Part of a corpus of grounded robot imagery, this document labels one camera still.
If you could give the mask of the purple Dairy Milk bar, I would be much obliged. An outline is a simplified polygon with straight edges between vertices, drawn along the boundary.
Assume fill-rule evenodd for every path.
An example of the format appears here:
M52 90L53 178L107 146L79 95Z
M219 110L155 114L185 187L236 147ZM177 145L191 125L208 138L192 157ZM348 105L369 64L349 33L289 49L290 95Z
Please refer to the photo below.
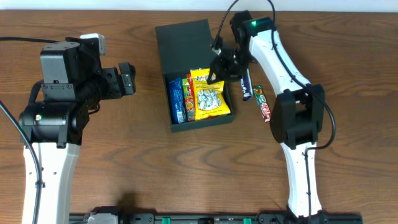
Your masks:
M241 89L243 93L243 100L248 101L252 98L252 83L249 69L246 69L241 77Z

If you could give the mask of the red KitKat bar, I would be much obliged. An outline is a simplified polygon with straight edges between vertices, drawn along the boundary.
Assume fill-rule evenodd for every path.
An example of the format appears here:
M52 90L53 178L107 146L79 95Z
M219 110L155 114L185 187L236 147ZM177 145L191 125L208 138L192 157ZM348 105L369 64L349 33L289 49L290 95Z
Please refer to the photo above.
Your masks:
M269 108L266 96L261 85L252 87L253 94L256 97L256 101L261 109L261 114L265 123L271 120L271 109Z

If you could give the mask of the yellow sunflower seed bag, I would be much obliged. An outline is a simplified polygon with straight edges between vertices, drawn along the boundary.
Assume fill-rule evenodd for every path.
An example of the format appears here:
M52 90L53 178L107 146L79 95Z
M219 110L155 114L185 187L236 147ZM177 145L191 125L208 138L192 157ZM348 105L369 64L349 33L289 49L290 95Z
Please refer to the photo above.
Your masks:
M224 81L208 84L209 72L209 68L190 71L194 89L196 121L227 115L231 112L223 97Z

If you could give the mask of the red dried fruit bag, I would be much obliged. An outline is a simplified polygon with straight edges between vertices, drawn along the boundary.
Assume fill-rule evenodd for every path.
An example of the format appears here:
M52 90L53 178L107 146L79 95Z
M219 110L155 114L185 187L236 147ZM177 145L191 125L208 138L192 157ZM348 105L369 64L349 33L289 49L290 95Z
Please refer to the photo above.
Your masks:
M187 89L190 95L194 98L195 97L195 91L194 91L194 86L193 86L193 80L191 74L187 74L187 82L189 88Z

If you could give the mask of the dark green gift box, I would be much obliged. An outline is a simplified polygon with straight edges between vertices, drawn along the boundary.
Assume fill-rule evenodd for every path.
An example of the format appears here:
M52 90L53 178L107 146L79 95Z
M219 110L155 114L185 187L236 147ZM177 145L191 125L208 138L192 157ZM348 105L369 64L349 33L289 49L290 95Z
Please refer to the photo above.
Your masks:
M231 123L234 112L224 116L177 124L174 121L169 82L185 78L191 70L207 68L216 57L211 50L213 38L207 19L155 27L162 78L169 112L171 132L188 131Z

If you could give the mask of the blue cookie packet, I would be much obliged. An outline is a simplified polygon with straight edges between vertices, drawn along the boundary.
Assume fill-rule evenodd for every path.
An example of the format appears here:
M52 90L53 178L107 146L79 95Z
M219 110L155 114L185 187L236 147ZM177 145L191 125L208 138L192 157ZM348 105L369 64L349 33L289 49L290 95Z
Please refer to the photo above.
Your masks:
M185 123L187 118L185 114L185 101L181 78L176 78L169 82L169 92L174 123Z

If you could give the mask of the Haribo gummy bag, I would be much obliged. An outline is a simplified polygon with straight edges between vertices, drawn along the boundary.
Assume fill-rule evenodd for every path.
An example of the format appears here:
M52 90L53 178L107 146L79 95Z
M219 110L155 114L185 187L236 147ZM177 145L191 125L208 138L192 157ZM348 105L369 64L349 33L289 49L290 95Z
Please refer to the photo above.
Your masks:
M187 121L194 121L195 120L195 100L187 90L189 88L189 86L188 86L188 82L187 82L186 78L184 78L182 80L182 86L183 86Z

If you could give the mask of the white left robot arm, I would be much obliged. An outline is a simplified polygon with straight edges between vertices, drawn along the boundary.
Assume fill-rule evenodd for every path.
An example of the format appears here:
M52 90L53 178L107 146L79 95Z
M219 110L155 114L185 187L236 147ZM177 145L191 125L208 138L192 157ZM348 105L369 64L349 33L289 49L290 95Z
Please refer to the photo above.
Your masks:
M102 100L136 92L130 63L103 68L106 53L101 34L67 37L43 47L43 80L34 84L19 124L24 146L23 223L68 223L70 194L83 129Z

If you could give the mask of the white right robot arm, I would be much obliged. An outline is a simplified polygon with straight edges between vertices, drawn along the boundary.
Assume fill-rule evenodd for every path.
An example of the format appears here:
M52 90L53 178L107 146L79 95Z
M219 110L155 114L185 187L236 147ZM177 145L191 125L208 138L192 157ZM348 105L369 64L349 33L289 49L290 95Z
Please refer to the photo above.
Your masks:
M315 176L315 150L323 125L325 92L298 71L281 44L274 21L254 19L249 11L237 12L229 22L236 49L215 40L218 54L210 64L209 84L234 82L248 74L256 61L263 69L276 96L270 128L280 143L287 162L289 210L296 218L310 219L321 211Z

